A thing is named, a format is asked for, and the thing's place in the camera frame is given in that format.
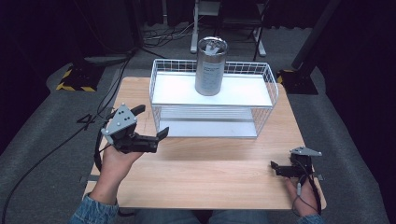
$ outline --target wooden tabletop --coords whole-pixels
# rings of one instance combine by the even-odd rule
[[[283,178],[276,176],[270,161],[290,165],[289,150],[303,146],[304,141],[287,95],[278,87],[275,109],[257,139],[167,137],[157,153],[146,153],[134,163],[120,185],[120,206],[291,209]],[[156,134],[148,77],[126,77],[114,107],[121,103],[130,108],[146,105],[146,111],[137,116],[135,131]],[[92,175],[99,175],[95,166]],[[89,181],[85,192],[92,191],[95,183]],[[322,195],[322,208],[325,206]]]

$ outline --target can lid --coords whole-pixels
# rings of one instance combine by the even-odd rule
[[[207,55],[225,54],[228,49],[227,43],[221,38],[208,36],[198,42],[199,50]]]

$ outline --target silver cylinder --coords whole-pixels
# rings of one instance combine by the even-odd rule
[[[227,51],[227,43],[218,37],[209,36],[198,42],[195,89],[200,94],[212,96],[220,92]]]

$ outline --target gray floor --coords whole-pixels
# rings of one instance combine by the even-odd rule
[[[211,35],[206,29],[200,38]],[[290,68],[290,64],[310,30],[265,30],[265,58],[273,72]],[[232,33],[228,61],[250,62],[253,45],[233,42],[243,35]],[[170,59],[195,59],[190,54],[191,37],[174,40],[160,48],[149,49]],[[125,76],[149,77],[152,61],[158,58],[138,51],[126,67]],[[0,206],[18,180],[40,159],[82,127],[76,121],[87,114],[96,114],[106,98],[120,65],[106,68],[97,92],[56,91],[68,64],[48,79],[50,96],[21,128],[0,157]],[[354,146],[344,123],[325,94],[325,81],[316,69],[312,78],[319,95],[288,95],[307,147],[323,153],[314,158],[318,174],[324,176],[321,186],[327,208],[327,223],[389,223],[379,187]],[[7,223],[65,223],[77,208],[91,172],[96,135],[103,121],[97,119],[52,155],[44,159],[16,189],[7,208]],[[269,211],[272,223],[294,223],[291,211]],[[119,217],[117,223],[132,223],[132,217]]]

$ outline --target wire basket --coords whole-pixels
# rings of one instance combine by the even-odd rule
[[[259,136],[276,105],[278,88],[268,63],[226,62],[221,91],[194,88],[197,62],[155,60],[149,99],[157,131],[169,137]]]

